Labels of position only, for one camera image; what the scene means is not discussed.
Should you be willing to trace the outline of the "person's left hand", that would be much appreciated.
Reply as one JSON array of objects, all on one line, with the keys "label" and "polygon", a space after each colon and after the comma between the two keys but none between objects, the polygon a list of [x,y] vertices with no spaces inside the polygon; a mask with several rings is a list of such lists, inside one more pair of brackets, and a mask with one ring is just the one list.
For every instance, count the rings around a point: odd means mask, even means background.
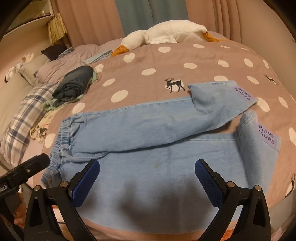
[{"label": "person's left hand", "polygon": [[17,195],[20,203],[14,213],[14,224],[20,228],[24,228],[27,208],[22,193],[17,193]]}]

